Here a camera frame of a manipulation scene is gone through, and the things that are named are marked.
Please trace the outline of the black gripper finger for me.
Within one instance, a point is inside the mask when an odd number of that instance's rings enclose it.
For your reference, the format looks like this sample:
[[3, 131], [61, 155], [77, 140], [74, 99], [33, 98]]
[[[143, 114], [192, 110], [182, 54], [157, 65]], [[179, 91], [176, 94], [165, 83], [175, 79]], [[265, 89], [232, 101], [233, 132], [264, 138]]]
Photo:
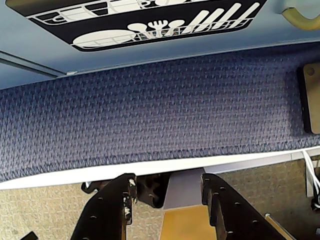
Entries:
[[72, 240], [125, 240], [137, 200], [137, 177], [122, 174], [101, 188], [83, 208]]
[[237, 190], [219, 176], [201, 176], [201, 201], [218, 240], [293, 240], [269, 214], [261, 215]]

